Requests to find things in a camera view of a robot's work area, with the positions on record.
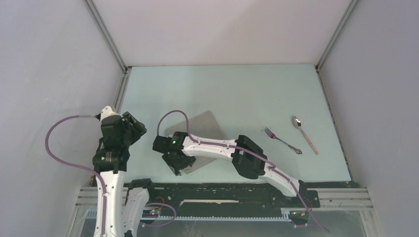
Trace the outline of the grey cloth napkin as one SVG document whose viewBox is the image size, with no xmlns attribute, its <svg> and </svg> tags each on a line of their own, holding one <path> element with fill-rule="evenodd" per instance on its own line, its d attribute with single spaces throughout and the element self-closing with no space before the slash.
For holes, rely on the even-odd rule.
<svg viewBox="0 0 419 237">
<path fill-rule="evenodd" d="M 220 127 L 217 119 L 213 115 L 212 111 L 205 111 L 195 117 L 189 118 L 189 128 L 193 135 L 216 139 L 216 140 L 227 140 L 225 132 Z M 164 130 L 164 136 L 172 137 L 175 132 L 187 132 L 186 122 L 177 123 Z M 197 169 L 208 165 L 215 161 L 214 158 L 196 156 L 196 161 L 192 166 L 188 166 L 182 170 L 184 174 L 190 174 Z"/>
</svg>

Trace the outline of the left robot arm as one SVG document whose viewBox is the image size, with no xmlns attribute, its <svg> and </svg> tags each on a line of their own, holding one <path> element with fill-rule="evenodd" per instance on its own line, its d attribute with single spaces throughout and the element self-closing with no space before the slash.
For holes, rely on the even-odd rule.
<svg viewBox="0 0 419 237">
<path fill-rule="evenodd" d="M 129 112 L 118 114 L 106 106 L 97 115 L 102 138 L 93 157 L 97 181 L 97 218 L 95 237 L 135 237 L 139 211 L 152 205 L 156 192 L 149 187 L 134 187 L 133 198 L 123 207 L 123 186 L 130 157 L 129 148 L 147 132 L 145 125 Z"/>
</svg>

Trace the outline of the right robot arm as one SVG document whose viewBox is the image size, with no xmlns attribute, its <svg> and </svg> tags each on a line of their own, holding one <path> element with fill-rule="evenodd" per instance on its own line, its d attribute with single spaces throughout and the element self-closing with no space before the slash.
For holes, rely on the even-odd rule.
<svg viewBox="0 0 419 237">
<path fill-rule="evenodd" d="M 307 185 L 281 171 L 263 149 L 249 137 L 216 140 L 186 132 L 175 132 L 172 137 L 156 136 L 153 151 L 162 158 L 174 175 L 192 167 L 197 157 L 221 159 L 231 163 L 237 173 L 251 180 L 261 179 L 277 188 L 293 206 L 301 206 L 307 200 Z"/>
</svg>

